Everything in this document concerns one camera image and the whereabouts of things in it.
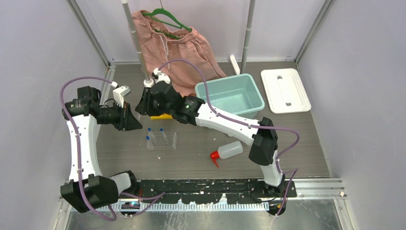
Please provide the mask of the blue capped tube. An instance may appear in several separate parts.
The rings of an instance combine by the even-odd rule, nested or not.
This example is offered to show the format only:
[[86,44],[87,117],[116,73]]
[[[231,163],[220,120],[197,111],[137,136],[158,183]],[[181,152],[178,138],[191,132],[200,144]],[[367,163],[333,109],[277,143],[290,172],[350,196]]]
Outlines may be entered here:
[[150,127],[148,128],[148,136],[151,141],[156,139],[156,136]]
[[165,133],[165,131],[164,131],[163,128],[160,128],[160,132],[161,132],[163,138],[164,138],[164,139],[167,139],[167,135],[166,135],[166,133]]
[[152,141],[151,141],[151,139],[150,139],[150,136],[146,136],[146,139],[147,139],[147,148],[148,148],[149,150],[153,150],[153,149],[154,149],[154,146],[153,146],[153,144],[152,144]]

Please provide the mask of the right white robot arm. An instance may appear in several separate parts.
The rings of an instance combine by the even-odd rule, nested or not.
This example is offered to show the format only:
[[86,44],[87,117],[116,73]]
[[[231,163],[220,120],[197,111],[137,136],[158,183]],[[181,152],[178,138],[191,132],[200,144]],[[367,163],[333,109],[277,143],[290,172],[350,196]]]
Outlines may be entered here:
[[260,166],[267,193],[277,197],[284,191],[285,176],[276,160],[278,136],[271,129],[270,119],[255,120],[228,113],[196,96],[181,96],[164,81],[145,87],[135,110],[147,116],[169,114],[182,124],[215,129],[237,138],[250,146],[248,157]]

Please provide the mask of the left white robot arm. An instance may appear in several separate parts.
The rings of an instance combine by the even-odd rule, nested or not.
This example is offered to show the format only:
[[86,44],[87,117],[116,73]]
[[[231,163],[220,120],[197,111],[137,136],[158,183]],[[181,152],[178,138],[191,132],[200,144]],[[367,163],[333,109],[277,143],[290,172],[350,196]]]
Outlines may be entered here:
[[110,178],[102,175],[96,150],[98,125],[113,125],[119,131],[142,129],[141,123],[131,112],[129,103],[103,107],[101,91],[85,86],[78,88],[78,97],[65,103],[72,121],[64,118],[71,139],[71,171],[69,182],[60,187],[61,196],[78,212],[97,209],[118,201],[120,193],[128,198],[138,195],[140,186],[131,170],[117,173]]

